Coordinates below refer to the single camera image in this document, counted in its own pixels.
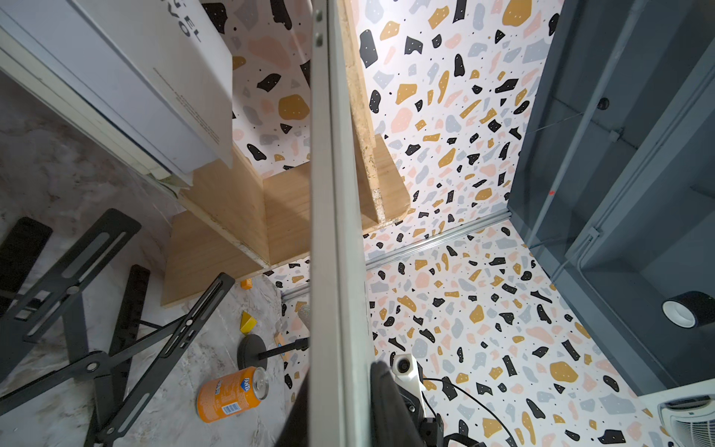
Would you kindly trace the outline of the silver laptop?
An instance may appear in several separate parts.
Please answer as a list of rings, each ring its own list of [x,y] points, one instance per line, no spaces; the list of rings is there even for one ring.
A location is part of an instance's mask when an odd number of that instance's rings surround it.
[[[308,440],[369,446],[372,339],[338,3],[314,2],[312,19]]]

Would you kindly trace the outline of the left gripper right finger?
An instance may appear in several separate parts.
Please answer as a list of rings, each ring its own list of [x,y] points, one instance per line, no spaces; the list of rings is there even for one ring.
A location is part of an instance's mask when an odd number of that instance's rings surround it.
[[[371,365],[370,384],[372,446],[423,446],[387,364]]]

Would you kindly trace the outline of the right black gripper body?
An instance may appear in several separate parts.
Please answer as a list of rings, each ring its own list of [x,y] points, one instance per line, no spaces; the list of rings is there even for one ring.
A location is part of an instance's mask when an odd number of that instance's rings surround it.
[[[418,424],[418,433],[426,447],[443,447],[458,443],[465,447],[485,447],[486,444],[459,433],[445,435],[444,424],[439,416],[426,417]]]

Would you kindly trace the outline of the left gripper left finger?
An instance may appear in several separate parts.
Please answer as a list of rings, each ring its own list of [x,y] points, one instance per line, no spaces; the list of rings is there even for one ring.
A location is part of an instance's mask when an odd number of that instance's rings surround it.
[[[309,445],[309,385],[310,379],[307,375],[276,441],[276,447],[307,447]]]

